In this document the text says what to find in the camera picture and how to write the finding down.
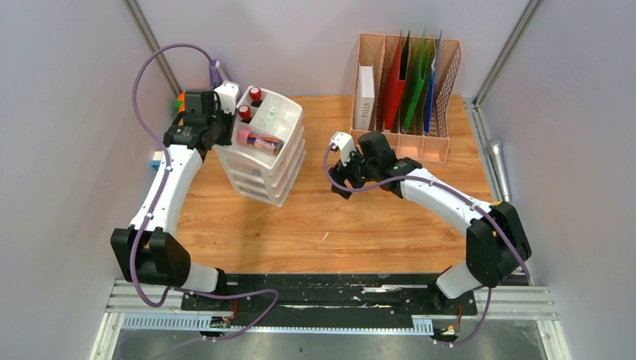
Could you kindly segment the red black stamp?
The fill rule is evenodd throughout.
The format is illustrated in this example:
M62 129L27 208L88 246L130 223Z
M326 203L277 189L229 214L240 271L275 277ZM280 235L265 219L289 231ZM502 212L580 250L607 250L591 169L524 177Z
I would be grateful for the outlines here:
M249 124L251 122L252 112L251 108L248 105L241 105L237 109L237 112L242 122L246 124Z

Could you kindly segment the red round stamp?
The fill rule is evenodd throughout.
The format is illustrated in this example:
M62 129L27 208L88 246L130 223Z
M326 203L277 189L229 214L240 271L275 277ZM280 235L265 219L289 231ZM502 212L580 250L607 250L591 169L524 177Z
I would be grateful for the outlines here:
M257 86L252 86L249 89L248 95L249 95L249 97L251 99L251 106L252 107L259 107L261 105L261 103L263 102L263 92Z

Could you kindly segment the white plastic drawer unit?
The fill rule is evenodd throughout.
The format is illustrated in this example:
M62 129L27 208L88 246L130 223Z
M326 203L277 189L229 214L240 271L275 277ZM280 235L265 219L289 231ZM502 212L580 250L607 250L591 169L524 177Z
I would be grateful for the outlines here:
M277 92L250 86L235 108L232 145L216 153L233 189L281 207L305 159L303 108Z

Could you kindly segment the pink highlighter pack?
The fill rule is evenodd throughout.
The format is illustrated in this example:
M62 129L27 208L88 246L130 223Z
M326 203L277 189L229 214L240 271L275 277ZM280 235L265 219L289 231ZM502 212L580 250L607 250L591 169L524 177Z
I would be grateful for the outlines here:
M252 147L271 155L278 155L285 145L285 142L276 136L270 136L248 129L239 130L237 140L243 146Z

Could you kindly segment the white hardcover book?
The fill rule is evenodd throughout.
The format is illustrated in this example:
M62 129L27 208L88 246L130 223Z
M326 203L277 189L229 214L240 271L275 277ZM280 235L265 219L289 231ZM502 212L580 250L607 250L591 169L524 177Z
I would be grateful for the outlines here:
M353 128L368 131L375 101L374 67L358 66L357 86L354 101Z

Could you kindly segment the blue folder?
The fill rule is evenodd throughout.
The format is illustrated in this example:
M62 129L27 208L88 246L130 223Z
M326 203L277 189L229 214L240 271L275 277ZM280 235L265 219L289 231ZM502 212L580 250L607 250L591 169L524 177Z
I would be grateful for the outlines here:
M433 42L431 62L430 62L430 77L427 87L427 97L424 104L424 134L428 135L431 124L431 116L433 112L433 97L434 97L434 84L437 71L437 62L441 53L441 46L443 42L443 30L439 32L439 37Z

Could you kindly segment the pink plastic file organizer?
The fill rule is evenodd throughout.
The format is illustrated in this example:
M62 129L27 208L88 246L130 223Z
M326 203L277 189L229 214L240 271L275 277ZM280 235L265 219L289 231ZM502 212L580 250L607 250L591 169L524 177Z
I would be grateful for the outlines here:
M367 33L361 33L358 36L357 58L354 69L354 98L352 100L349 133L353 139L357 140L363 134L371 131L381 131L386 135L389 145L399 157L413 158L417 161L431 164L443 164L447 160L450 148L447 112L463 58L461 42L455 39L448 39L443 35L441 53L436 64L433 112L429 134L409 135L401 133L401 104L406 86L403 90L393 131L386 132L382 130L383 93L399 36ZM369 130L355 130L353 128L354 101L359 65L372 65L374 71L375 101Z

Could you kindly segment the red folder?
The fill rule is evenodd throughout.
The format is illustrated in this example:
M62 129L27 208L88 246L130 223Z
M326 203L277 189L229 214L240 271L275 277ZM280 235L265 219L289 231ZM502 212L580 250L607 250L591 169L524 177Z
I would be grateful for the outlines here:
M385 81L382 99L382 130L392 132L398 108L401 104L410 60L410 31L400 34L391 58L391 66Z

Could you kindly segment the green folder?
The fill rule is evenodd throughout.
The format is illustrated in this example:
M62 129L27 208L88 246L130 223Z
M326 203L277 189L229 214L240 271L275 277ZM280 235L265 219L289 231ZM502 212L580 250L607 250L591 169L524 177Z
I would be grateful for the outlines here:
M411 40L411 55L407 71L405 94L400 108L401 133L424 134L425 102L436 55L435 40L420 37Z

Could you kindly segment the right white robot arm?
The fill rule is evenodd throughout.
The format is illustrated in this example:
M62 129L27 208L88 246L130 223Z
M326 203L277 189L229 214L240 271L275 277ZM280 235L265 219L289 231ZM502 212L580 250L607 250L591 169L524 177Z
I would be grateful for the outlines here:
M439 180L421 163L398 158L384 133L364 134L358 141L344 132L330 139L329 152L340 156L325 174L332 192L345 199L355 192L381 188L432 211L464 233L465 258L443 271L429 284L428 302L438 313L447 313L458 297L478 288L494 288L521 269L530 274L529 240L516 208L506 201L476 199Z

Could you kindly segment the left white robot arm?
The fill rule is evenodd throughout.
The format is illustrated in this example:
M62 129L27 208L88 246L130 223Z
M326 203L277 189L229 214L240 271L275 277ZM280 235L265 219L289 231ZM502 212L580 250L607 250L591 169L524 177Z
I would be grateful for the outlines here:
M228 304L225 272L194 262L176 239L176 227L208 151L231 143L238 96L238 86L227 84L184 92L183 109L163 135L160 166L144 203L128 227L111 235L126 281L201 292L212 310Z

